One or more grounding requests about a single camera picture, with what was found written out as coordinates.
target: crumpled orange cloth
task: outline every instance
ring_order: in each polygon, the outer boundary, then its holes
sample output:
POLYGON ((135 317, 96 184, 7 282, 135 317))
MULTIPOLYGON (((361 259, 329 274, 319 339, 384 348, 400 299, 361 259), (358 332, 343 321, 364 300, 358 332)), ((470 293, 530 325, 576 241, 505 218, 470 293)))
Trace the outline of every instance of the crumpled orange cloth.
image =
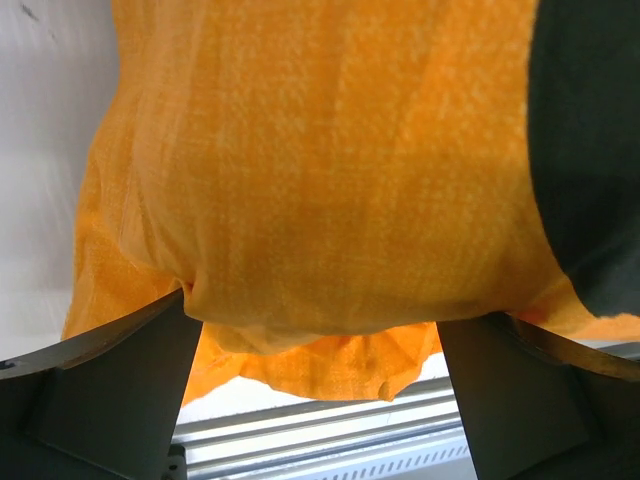
POLYGON ((114 0, 120 83, 80 194, 66 337, 181 287, 185 402, 243 375, 391 399, 438 320, 596 325, 525 139, 535 1, 114 0))

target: orange cloth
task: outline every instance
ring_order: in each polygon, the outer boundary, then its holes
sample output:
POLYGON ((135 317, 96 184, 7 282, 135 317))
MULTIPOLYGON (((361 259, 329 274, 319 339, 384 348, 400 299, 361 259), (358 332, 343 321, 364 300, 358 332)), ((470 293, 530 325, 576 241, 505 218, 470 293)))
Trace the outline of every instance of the orange cloth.
POLYGON ((496 310, 615 336, 532 192, 535 6, 114 0, 120 84, 80 195, 65 336, 181 286, 206 322, 185 401, 235 375, 390 399, 439 350, 420 322, 496 310))

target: garment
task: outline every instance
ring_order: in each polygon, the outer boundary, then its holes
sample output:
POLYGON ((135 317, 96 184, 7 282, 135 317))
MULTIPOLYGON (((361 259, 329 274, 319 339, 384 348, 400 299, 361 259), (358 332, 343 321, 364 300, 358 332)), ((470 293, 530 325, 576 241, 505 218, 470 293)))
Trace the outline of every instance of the garment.
POLYGON ((434 321, 596 320, 527 144, 532 0, 114 0, 121 59, 80 194, 65 336, 183 288, 185 402, 236 375, 391 399, 434 321))

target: black fabric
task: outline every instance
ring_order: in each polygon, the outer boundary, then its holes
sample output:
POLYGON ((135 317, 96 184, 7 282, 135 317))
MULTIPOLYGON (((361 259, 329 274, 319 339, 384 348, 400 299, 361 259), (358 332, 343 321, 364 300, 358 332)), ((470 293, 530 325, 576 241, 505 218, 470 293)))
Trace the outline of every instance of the black fabric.
POLYGON ((541 0, 528 103, 554 255, 592 314, 640 315, 640 2, 541 0))

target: orange fabric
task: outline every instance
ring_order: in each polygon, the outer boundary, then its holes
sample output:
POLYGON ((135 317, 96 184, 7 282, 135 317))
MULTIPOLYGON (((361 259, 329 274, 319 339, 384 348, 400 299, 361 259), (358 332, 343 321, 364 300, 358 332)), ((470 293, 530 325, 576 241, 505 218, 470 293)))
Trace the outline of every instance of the orange fabric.
POLYGON ((113 9, 66 336, 182 287, 206 322, 189 401, 235 375, 390 399, 439 350, 420 322, 589 331, 529 178, 533 0, 113 9))

